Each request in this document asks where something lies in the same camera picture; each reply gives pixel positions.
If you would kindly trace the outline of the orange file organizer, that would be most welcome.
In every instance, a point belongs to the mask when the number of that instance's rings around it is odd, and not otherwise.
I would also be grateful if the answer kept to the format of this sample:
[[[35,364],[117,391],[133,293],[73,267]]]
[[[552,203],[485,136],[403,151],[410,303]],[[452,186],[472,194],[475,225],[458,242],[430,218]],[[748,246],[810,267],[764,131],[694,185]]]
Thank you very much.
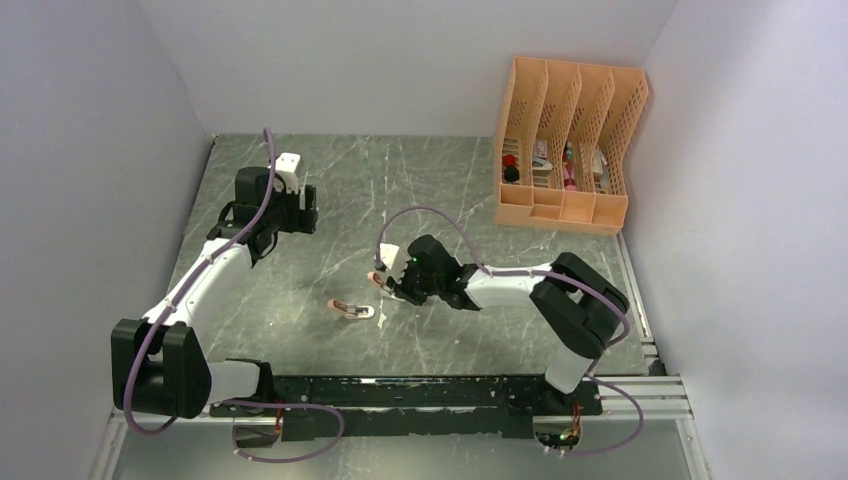
[[[619,234],[624,161],[648,97],[638,68],[514,58],[494,137],[496,222]]]

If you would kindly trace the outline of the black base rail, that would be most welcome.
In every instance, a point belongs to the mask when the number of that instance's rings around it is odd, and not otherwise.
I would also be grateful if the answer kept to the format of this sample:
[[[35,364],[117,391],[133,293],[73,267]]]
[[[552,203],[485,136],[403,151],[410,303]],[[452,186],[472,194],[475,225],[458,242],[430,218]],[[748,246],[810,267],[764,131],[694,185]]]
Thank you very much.
[[[261,399],[282,409],[214,406],[214,418],[278,420],[285,441],[346,437],[499,434],[533,439],[540,418],[602,412],[598,387],[562,393],[534,374],[345,377],[277,375]]]

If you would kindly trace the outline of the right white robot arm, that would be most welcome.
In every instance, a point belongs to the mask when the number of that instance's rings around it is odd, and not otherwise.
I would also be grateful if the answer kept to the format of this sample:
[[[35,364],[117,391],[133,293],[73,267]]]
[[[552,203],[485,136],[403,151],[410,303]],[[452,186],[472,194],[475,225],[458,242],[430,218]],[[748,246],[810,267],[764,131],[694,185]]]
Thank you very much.
[[[456,310],[535,311],[560,342],[539,389],[542,406],[553,414],[576,403],[577,386],[629,332],[626,296],[573,253],[526,268],[462,264],[440,241],[424,235],[406,249],[381,244],[368,278],[386,295],[416,306],[438,298]]]

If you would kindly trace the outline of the pink stapler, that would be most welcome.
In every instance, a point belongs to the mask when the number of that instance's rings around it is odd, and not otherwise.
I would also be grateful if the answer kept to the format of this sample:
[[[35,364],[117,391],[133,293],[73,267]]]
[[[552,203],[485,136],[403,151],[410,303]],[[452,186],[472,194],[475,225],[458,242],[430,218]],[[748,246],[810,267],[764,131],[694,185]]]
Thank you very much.
[[[383,295],[390,295],[391,288],[387,285],[385,278],[379,271],[371,271],[367,274],[368,280],[374,284]]]
[[[349,304],[337,299],[329,300],[327,306],[331,311],[348,320],[367,320],[375,315],[373,306]]]

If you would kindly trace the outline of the pink items in organizer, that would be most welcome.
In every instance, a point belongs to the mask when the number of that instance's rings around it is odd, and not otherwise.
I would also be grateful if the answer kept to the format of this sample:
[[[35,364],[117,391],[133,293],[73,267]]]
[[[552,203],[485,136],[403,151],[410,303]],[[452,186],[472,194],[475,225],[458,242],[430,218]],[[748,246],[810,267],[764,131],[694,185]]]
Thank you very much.
[[[572,142],[567,141],[560,165],[562,169],[562,186],[565,190],[569,191],[576,191],[578,188],[574,155],[574,145]],[[534,187],[551,188],[554,185],[552,153],[549,142],[546,140],[534,141],[531,173],[532,185]],[[612,192],[610,162],[600,147],[597,147],[593,152],[591,177],[597,193],[610,194]]]

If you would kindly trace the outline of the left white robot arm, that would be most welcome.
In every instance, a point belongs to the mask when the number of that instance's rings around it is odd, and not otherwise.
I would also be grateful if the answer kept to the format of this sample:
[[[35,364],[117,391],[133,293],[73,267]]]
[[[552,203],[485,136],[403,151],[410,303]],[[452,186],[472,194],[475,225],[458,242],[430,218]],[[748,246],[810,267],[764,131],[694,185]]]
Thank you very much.
[[[276,247],[280,234],[314,233],[316,189],[300,182],[301,170],[300,156],[289,153],[267,167],[239,169],[234,198],[190,269],[141,318],[116,324],[110,343],[118,409],[187,419],[230,399],[254,416],[273,409],[277,388],[269,364],[245,359],[211,363],[197,332]]]

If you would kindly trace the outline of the red black item in organizer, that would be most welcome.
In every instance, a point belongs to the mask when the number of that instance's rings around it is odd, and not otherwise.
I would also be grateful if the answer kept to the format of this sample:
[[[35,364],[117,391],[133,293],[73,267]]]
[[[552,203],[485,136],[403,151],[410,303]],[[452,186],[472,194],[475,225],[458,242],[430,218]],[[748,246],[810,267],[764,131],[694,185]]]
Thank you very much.
[[[513,154],[502,156],[502,180],[506,184],[518,184],[521,180],[518,158]]]

